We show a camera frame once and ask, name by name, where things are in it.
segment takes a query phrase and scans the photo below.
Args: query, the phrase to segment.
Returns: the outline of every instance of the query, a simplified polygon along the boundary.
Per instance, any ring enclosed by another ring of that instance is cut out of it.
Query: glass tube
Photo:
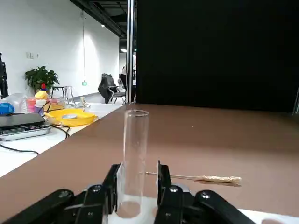
[[[123,147],[124,189],[117,211],[117,215],[122,218],[133,218],[141,212],[148,126],[148,112],[126,111]]]

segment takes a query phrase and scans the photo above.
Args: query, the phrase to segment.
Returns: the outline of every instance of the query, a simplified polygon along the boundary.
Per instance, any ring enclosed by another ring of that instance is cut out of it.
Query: electronic scale
[[[0,140],[10,141],[48,134],[51,127],[38,113],[0,117]]]

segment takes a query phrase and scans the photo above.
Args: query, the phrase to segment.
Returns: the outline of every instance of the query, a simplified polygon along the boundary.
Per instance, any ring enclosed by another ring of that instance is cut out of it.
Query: table surface
[[[122,161],[126,109],[150,112],[146,169],[176,175],[240,176],[241,187],[173,180],[216,191],[239,209],[299,216],[299,125],[268,112],[125,105],[0,179],[0,221],[59,188],[79,193]],[[144,195],[155,197],[155,177]]]

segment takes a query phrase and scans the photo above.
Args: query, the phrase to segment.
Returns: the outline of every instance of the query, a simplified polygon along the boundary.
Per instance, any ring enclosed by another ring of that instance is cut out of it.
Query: yellow bottle cap
[[[42,90],[36,93],[34,96],[36,99],[46,99],[47,98],[47,92]]]

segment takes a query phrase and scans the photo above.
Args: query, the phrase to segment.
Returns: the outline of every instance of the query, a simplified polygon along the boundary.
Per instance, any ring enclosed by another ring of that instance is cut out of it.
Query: green plant
[[[53,71],[48,71],[46,66],[37,67],[25,73],[27,86],[34,90],[41,89],[42,83],[45,83],[46,88],[50,90],[56,83],[59,84],[58,75]]]

